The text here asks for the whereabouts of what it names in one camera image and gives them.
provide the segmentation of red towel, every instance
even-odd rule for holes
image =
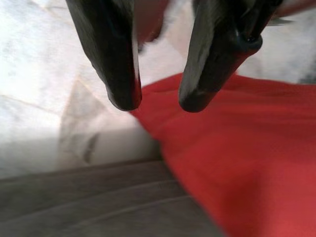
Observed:
[[[316,86],[233,76],[201,113],[181,75],[143,89],[132,112],[170,169],[233,237],[316,237]]]

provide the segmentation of floor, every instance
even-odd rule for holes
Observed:
[[[179,73],[193,25],[189,0],[166,16],[163,36],[140,55],[142,84]],[[247,76],[316,78],[316,11],[263,32]],[[158,145],[109,102],[83,53],[64,0],[0,1],[0,178],[153,158]]]

